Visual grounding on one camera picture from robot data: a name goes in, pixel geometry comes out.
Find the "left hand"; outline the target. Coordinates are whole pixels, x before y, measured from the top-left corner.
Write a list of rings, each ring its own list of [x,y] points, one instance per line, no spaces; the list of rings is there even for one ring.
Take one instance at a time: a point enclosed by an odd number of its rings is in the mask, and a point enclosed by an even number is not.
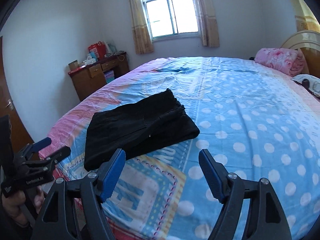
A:
[[[34,198],[34,206],[36,208],[36,212],[39,213],[45,200],[42,186],[38,186],[36,188],[36,192],[37,195]],[[5,198],[3,195],[1,195],[1,198],[4,210],[9,217],[12,218],[18,225],[26,226],[29,221],[20,208],[20,206],[22,206],[26,200],[24,192],[18,191],[8,198]]]

